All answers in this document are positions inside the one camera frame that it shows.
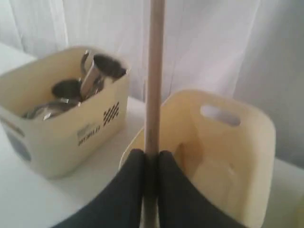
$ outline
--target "metal cup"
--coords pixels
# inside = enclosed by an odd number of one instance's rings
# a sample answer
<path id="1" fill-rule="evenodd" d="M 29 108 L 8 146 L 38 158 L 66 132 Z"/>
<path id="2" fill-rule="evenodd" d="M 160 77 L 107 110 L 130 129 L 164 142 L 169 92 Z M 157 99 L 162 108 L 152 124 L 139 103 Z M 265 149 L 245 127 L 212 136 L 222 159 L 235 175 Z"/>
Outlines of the metal cup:
<path id="1" fill-rule="evenodd" d="M 97 82 L 99 84 L 100 91 L 104 87 L 104 79 L 106 77 L 110 77 L 112 81 L 115 81 L 126 73 L 126 69 L 122 68 L 121 64 L 117 60 L 103 54 L 93 55 L 91 67 L 87 71 L 85 63 L 89 54 L 90 52 L 87 50 L 84 53 L 80 64 L 81 71 L 83 75 L 85 75 L 80 87 L 80 94 L 83 98 L 88 97 L 88 95 L 92 93 L 91 90 Z"/>

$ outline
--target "cream plastic bin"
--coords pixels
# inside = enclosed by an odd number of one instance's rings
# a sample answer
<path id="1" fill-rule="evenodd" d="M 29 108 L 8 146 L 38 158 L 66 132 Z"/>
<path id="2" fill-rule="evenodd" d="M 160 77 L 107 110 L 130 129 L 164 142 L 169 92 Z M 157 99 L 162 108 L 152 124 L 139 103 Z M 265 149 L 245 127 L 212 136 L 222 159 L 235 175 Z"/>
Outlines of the cream plastic bin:
<path id="1" fill-rule="evenodd" d="M 229 112 L 239 122 L 219 113 L 213 115 L 216 119 L 206 117 L 202 110 L 208 106 Z M 249 228 L 261 228 L 264 221 L 275 136 L 272 121 L 260 110 L 202 91 L 178 92 L 161 107 L 160 150 L 174 153 L 194 186 Z M 144 148 L 143 130 L 123 154 L 120 166 L 133 148 Z"/>
<path id="2" fill-rule="evenodd" d="M 4 130 L 17 154 L 46 177 L 73 170 L 124 124 L 129 69 L 119 59 L 127 69 L 126 75 L 79 107 L 46 121 L 21 118 L 35 106 L 55 99 L 51 92 L 55 83 L 83 77 L 80 61 L 87 49 L 93 54 L 103 53 L 90 47 L 73 47 L 0 77 L 0 120 Z"/>

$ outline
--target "metal utensil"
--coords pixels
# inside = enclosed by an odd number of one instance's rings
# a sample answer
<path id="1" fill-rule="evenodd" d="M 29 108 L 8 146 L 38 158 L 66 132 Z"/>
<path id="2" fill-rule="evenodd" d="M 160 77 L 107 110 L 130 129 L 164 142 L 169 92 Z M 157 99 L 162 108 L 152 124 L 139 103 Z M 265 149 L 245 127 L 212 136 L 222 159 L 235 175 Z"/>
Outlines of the metal utensil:
<path id="1" fill-rule="evenodd" d="M 36 106 L 33 110 L 25 113 L 23 118 L 45 121 L 55 116 L 59 116 L 71 108 L 80 106 L 80 104 L 80 102 L 73 99 L 61 98 L 59 100 Z"/>
<path id="2" fill-rule="evenodd" d="M 86 51 L 81 59 L 80 68 L 85 75 L 85 78 L 80 86 L 80 94 L 83 98 L 88 97 L 90 94 L 91 88 L 97 81 L 103 89 L 104 79 L 109 77 L 112 79 L 112 82 L 119 79 L 126 73 L 126 69 L 122 68 L 121 64 L 114 60 L 113 58 L 103 55 L 95 54 L 93 55 L 93 61 L 90 69 L 87 71 L 85 68 L 85 63 L 90 54 L 90 51 Z"/>
<path id="3" fill-rule="evenodd" d="M 82 97 L 80 95 L 80 86 L 80 80 L 63 80 L 53 86 L 52 93 L 57 98 L 66 98 L 82 101 Z"/>

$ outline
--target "basket handle hole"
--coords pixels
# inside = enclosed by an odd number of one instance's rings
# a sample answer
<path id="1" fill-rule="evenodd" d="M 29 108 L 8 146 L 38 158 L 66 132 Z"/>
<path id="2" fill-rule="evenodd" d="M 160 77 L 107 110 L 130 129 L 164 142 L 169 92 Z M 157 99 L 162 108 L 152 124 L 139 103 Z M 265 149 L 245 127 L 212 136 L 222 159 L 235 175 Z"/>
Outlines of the basket handle hole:
<path id="1" fill-rule="evenodd" d="M 204 117 L 217 120 L 231 127 L 237 127 L 241 124 L 241 120 L 237 115 L 211 105 L 203 105 L 200 108 L 200 114 Z"/>

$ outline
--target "storage bin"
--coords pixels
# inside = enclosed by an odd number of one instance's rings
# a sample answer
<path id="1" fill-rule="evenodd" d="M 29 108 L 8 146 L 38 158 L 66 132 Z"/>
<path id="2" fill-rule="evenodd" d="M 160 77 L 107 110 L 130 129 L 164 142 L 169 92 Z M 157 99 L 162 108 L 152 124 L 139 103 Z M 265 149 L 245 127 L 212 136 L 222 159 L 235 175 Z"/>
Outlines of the storage bin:
<path id="1" fill-rule="evenodd" d="M 261 228 L 264 221 L 275 136 L 272 121 L 260 110 L 202 91 L 178 92 L 161 107 L 160 151 L 174 153 L 193 185 L 249 228 Z M 143 129 L 120 166 L 133 148 L 144 149 Z"/>
<path id="2" fill-rule="evenodd" d="M 0 121 L 22 160 L 46 177 L 73 170 L 97 147 L 118 132 L 124 123 L 129 68 L 117 59 L 126 74 L 98 94 L 67 112 L 46 121 L 24 119 L 35 106 L 55 100 L 52 86 L 64 79 L 83 77 L 80 61 L 91 47 L 73 47 L 24 65 L 0 77 Z M 86 62 L 87 68 L 92 56 Z"/>

